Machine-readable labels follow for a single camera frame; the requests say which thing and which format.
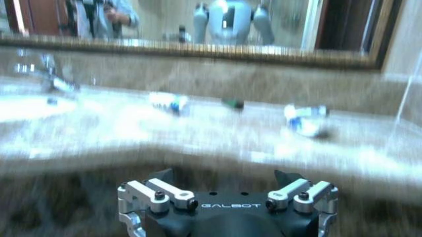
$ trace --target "mirror frame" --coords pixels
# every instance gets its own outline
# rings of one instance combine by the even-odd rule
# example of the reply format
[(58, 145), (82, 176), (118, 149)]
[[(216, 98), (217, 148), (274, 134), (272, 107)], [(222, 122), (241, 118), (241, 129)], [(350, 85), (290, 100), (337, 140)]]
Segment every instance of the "mirror frame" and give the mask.
[(301, 50), (282, 46), (194, 44), (145, 39), (81, 39), (2, 34), (0, 45), (55, 50), (225, 58), (320, 67), (376, 69), (382, 67), (402, 0), (382, 0), (369, 52)]

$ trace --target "mirror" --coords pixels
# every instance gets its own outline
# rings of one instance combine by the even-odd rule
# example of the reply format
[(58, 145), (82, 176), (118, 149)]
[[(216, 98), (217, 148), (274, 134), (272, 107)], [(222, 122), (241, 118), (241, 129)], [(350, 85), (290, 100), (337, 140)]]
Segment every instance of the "mirror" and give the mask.
[(284, 59), (285, 52), (304, 55), (297, 49), (306, 54), (328, 49), (361, 53), (334, 53), (342, 57), (338, 60), (352, 61), (350, 57), (370, 53), (378, 57), (390, 13), (400, 7), (396, 2), (400, 0), (0, 0), (0, 31), (30, 37), (107, 39), (107, 45), (121, 39), (270, 45)]

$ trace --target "small bottle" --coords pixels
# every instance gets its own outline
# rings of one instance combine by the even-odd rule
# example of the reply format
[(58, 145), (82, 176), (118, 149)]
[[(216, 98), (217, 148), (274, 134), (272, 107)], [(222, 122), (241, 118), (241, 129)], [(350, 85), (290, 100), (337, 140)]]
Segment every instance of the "small bottle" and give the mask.
[(163, 92), (153, 92), (150, 94), (150, 102), (155, 108), (159, 108), (165, 111), (174, 112), (177, 114), (181, 113), (189, 98), (187, 96), (181, 96), (170, 93)]

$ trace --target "marble countertop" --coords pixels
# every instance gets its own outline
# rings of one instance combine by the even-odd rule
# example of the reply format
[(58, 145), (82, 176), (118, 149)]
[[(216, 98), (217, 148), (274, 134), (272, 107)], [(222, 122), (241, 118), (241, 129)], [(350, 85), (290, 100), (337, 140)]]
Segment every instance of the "marble countertop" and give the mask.
[(0, 119), (0, 175), (71, 171), (106, 165), (166, 163), (284, 169), (334, 182), (352, 192), (422, 200), (422, 132), (394, 118), (333, 111), (330, 135), (309, 139), (285, 127), (284, 106), (191, 97), (181, 116), (155, 109), (147, 93), (83, 86), (74, 95), (41, 92), (37, 83), (0, 80), (0, 101), (57, 98), (71, 111)]

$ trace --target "sink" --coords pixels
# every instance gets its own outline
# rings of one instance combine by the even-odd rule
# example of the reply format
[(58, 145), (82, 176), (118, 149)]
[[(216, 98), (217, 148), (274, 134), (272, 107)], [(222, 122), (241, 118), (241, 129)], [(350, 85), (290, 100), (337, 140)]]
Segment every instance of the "sink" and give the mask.
[(41, 119), (74, 111), (77, 102), (49, 95), (0, 97), (0, 122)]

